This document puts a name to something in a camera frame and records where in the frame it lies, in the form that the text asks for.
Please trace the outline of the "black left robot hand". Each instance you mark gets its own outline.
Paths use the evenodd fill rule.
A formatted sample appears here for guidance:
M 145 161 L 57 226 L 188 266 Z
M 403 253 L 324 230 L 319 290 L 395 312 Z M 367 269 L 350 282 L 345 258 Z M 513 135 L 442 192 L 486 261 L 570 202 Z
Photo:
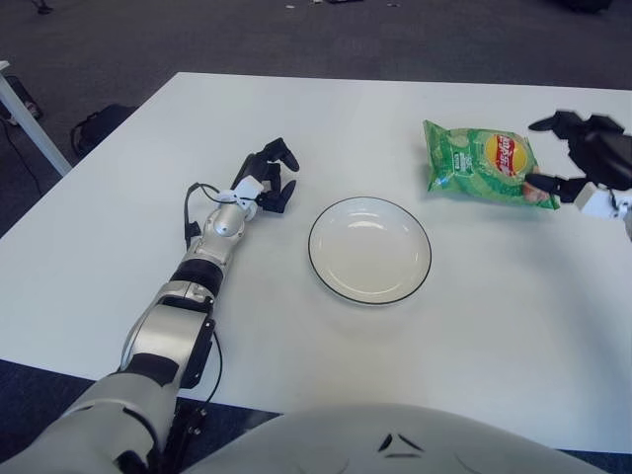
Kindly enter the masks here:
M 300 169 L 297 159 L 283 139 L 277 138 L 266 144 L 261 151 L 251 153 L 245 158 L 231 189 L 236 190 L 239 183 L 248 176 L 260 184 L 268 183 L 269 188 L 258 194 L 255 203 L 265 211 L 284 213 L 296 181 L 291 180 L 284 186 L 281 185 L 281 165 L 294 173 Z

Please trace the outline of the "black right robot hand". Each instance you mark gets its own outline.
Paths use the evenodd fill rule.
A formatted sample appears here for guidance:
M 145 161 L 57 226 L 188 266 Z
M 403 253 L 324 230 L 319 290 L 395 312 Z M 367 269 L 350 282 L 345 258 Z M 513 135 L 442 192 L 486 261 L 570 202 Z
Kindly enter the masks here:
M 631 136 L 608 116 L 583 119 L 571 111 L 557 111 L 529 126 L 551 131 L 568 145 L 568 156 L 583 172 L 561 178 L 531 172 L 525 182 L 581 213 L 608 219 L 631 220 Z

